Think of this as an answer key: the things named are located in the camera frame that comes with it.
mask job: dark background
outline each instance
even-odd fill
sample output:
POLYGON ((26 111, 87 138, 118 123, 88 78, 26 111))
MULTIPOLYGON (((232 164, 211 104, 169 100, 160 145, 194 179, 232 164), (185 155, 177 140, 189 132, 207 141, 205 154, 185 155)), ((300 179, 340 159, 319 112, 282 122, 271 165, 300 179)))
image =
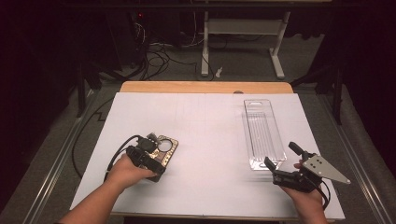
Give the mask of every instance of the dark background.
MULTIPOLYGON (((343 79, 354 105, 376 148, 395 175, 394 8, 393 1, 383 0, 347 12, 291 13, 286 36, 326 35, 311 70, 333 62, 334 57, 342 59, 343 79)), ((276 13, 266 13, 265 17, 276 13)), ((199 31, 203 27, 203 13, 196 16, 199 31)), ((213 16, 261 18, 262 13, 220 12, 213 16)), ((134 41, 128 41, 134 38, 134 31, 128 27, 129 19, 126 13, 64 13, 56 3, 46 0, 2 2, 1 208, 18 186, 51 123, 68 105, 81 63, 95 61, 118 69, 125 62, 131 66, 139 62, 137 51, 118 50, 122 45, 130 45, 131 49, 138 47, 134 41)), ((141 22, 146 22, 157 37, 177 46, 181 41, 180 31, 193 35, 192 20, 190 13, 162 11, 146 12, 141 22)), ((95 72, 88 72, 88 76, 95 78, 95 72)))

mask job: gray floor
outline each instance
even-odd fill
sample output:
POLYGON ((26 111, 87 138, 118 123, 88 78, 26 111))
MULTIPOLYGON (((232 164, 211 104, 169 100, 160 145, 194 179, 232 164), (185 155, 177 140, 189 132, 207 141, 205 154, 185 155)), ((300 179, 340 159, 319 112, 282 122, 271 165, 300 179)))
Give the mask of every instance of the gray floor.
MULTIPOLYGON (((283 81, 290 82, 307 72, 321 40, 322 37, 305 41, 299 36, 284 40, 279 52, 286 75, 283 81)), ((210 66, 215 73, 222 67, 220 77, 215 77, 213 81, 279 81, 276 79, 267 51, 274 43, 275 39, 271 36, 248 42, 233 39, 228 42, 225 49, 218 49, 224 46, 224 42, 220 38, 212 38, 210 66)), ((193 64, 170 62, 167 70, 152 80, 210 79, 210 77, 199 77, 200 47, 182 49, 166 47, 166 51, 173 60, 197 63, 197 73, 194 72, 193 64)), ((151 62, 161 63, 159 59, 151 62)), ((155 70, 156 68, 151 67, 149 72, 152 74, 155 70)), ((304 84, 294 91, 299 93, 321 154, 352 181, 351 185, 334 183, 346 214, 346 220, 337 223, 392 223, 392 220, 396 220, 395 214, 391 213, 396 209, 393 201, 396 198, 396 181, 376 152, 367 132, 364 131, 361 120, 348 97, 347 89, 343 89, 341 111, 343 125, 340 126, 334 122, 329 113, 331 96, 316 95, 313 87, 312 84, 304 84)), ((120 83, 104 81, 104 87, 92 92, 88 97, 90 104, 85 117, 81 119, 76 119, 77 93, 75 91, 72 93, 69 107, 52 124, 49 135, 3 210, 0 223, 22 223, 28 214, 29 219, 26 223, 53 223, 68 211, 80 179, 71 161, 71 148, 74 142, 68 142, 67 137, 76 130, 76 127, 82 128, 87 122, 82 133, 78 135, 74 148, 77 168, 83 173, 103 128, 103 119, 106 118, 106 113, 111 107, 111 101, 104 104, 97 112, 95 110, 111 99, 119 89, 120 83), (53 187, 49 187, 48 194, 45 194, 49 197, 34 203, 46 181, 47 174, 64 148, 69 148, 69 152, 65 154, 60 175, 52 179, 53 187), (32 204, 35 204, 32 211, 36 213, 29 212, 32 204)), ((122 223, 122 217, 111 217, 108 223, 122 223)))

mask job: black cable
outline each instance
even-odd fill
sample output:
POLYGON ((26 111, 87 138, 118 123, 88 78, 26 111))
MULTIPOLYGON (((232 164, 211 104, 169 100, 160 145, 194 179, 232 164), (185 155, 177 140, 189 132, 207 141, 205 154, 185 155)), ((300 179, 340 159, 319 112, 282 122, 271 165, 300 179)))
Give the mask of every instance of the black cable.
POLYGON ((157 67, 157 71, 154 72, 153 74, 148 74, 145 73, 140 80, 150 80, 152 77, 158 76, 159 74, 161 74, 162 72, 164 72, 170 65, 170 62, 174 62, 174 63, 180 63, 180 64, 186 64, 186 65, 194 65, 194 74, 196 75, 196 70, 197 70, 197 63, 183 63, 177 60, 172 59, 167 53, 166 53, 166 49, 165 49, 165 45, 159 45, 160 48, 159 49, 155 49, 155 50, 148 50, 148 54, 154 54, 156 55, 156 57, 152 57, 150 59, 148 59, 148 65, 152 66, 152 67, 157 67), (160 59, 162 61, 162 63, 160 64, 153 64, 151 61, 156 60, 156 59, 160 59))
POLYGON ((228 39, 227 39, 227 37, 226 37, 226 36, 223 36, 223 35, 214 35, 214 36, 216 36, 216 37, 218 37, 218 38, 224 40, 224 42, 225 42, 225 43, 224 43, 224 46, 221 47, 221 48, 215 48, 215 47, 209 46, 209 45, 207 45, 207 46, 208 46, 210 49, 226 49, 227 46, 228 46, 228 39))
POLYGON ((164 43, 157 43, 155 45, 151 45, 152 47, 159 47, 158 50, 154 51, 154 52, 162 52, 163 50, 165 50, 165 44, 164 43))
POLYGON ((230 36, 228 36, 228 38, 230 38, 232 40, 239 40, 241 42, 254 42, 254 41, 257 41, 257 40, 261 39, 265 35, 259 35, 259 36, 255 37, 255 38, 252 38, 252 39, 238 38, 236 36, 239 36, 239 35, 230 35, 230 36))
POLYGON ((123 81, 125 81, 124 79, 129 80, 132 77, 139 75, 145 69, 145 67, 146 67, 146 62, 144 60, 142 60, 142 62, 137 66, 137 68, 130 74, 123 76, 123 75, 120 75, 117 73, 120 77, 122 77, 122 79, 115 78, 115 77, 105 77, 101 74, 99 74, 99 78, 101 78, 102 80, 106 80, 106 81, 121 81, 121 82, 123 82, 123 81))
POLYGON ((92 117, 94 115, 99 115, 98 121, 105 121, 105 119, 102 119, 102 113, 98 112, 105 104, 107 104, 108 102, 110 102, 111 100, 113 100, 114 97, 108 99, 107 101, 105 101, 104 103, 102 103, 88 118, 88 120, 84 123, 84 125, 82 126, 81 130, 78 132, 76 141, 73 143, 73 147, 72 147, 72 162, 73 162, 73 168, 75 169, 77 175, 79 178, 82 178, 82 174, 81 172, 78 170, 77 165, 76 165, 76 159, 75 159, 75 151, 76 151, 76 144, 78 142, 78 139, 81 137, 82 132, 84 131, 85 127, 87 126, 87 124, 90 122, 90 120, 92 119, 92 117))
POLYGON ((148 71, 149 71, 149 59, 148 59, 147 53, 145 53, 144 61, 145 61, 146 67, 145 67, 145 69, 144 69, 144 70, 145 70, 144 73, 143 73, 142 76, 139 78, 140 81, 142 81, 142 80, 145 78, 145 75, 146 75, 146 74, 148 73, 148 71))
POLYGON ((195 36, 195 40, 193 40, 193 42, 191 42, 190 40, 182 40, 183 43, 181 44, 181 47, 195 47, 195 46, 200 46, 204 43, 204 37, 202 35, 196 35, 195 36))
POLYGON ((209 71, 212 74, 212 78, 210 78, 209 81, 213 81, 213 79, 215 78, 215 73, 213 73, 212 67, 210 66, 210 63, 204 58, 204 55, 202 55, 202 58, 207 63, 207 66, 209 67, 209 71))
POLYGON ((108 166, 107 166, 105 178, 104 178, 104 180, 103 180, 104 182, 106 181, 107 176, 108 176, 108 173, 110 172, 111 168, 113 168, 114 161, 116 160, 116 158, 121 154, 121 152, 122 152, 123 150, 125 150, 124 147, 125 147, 132 139, 134 139, 134 138, 141 139, 141 138, 143 138, 143 137, 140 136, 140 135, 134 135, 134 136, 128 138, 128 139, 120 146, 120 148, 116 151, 116 153, 114 154, 113 158, 111 158, 111 161, 110 161, 110 163, 109 163, 108 166))
POLYGON ((329 191, 329 187, 326 185, 326 184, 324 184, 325 186, 326 186, 326 188, 327 188, 327 190, 329 191, 329 198, 324 194, 324 192, 323 192, 323 190, 321 190, 321 188, 319 187, 319 186, 317 186, 314 182, 312 182, 312 180, 310 180, 308 177, 306 177, 305 175, 304 175, 304 178, 305 178, 305 180, 307 180, 312 186, 314 186, 315 187, 315 189, 319 192, 319 194, 322 196, 322 198, 324 199, 324 204, 323 204, 323 210, 326 210, 326 208, 327 208, 327 206, 329 205, 329 203, 330 203, 330 198, 331 198, 331 194, 330 194, 330 191, 329 191))

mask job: white tabletop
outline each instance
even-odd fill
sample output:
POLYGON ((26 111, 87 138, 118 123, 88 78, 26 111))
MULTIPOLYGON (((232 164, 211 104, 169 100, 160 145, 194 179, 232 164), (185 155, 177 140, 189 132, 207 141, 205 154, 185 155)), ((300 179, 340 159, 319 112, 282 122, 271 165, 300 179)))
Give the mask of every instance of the white tabletop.
MULTIPOLYGON (((292 165, 300 159, 288 149, 290 141, 318 153, 297 94, 119 92, 71 207, 102 184, 108 163, 126 139, 135 134, 156 133, 179 142, 166 172, 158 183, 144 180, 126 189, 113 213, 297 218, 289 196, 273 185, 272 179, 250 170, 241 115, 246 99, 271 101, 288 158, 281 170, 294 171, 292 165)), ((327 183, 332 200, 326 217, 343 219, 332 183, 327 183)))

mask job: clear plastic container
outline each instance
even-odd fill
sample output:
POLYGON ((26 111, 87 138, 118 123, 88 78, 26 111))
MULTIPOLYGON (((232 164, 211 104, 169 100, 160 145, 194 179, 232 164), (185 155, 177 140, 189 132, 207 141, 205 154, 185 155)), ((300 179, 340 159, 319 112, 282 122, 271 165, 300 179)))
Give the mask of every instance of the clear plastic container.
POLYGON ((286 160, 286 154, 269 100, 245 100, 243 121, 247 139, 248 160, 252 170, 267 170, 268 157, 276 167, 286 160))

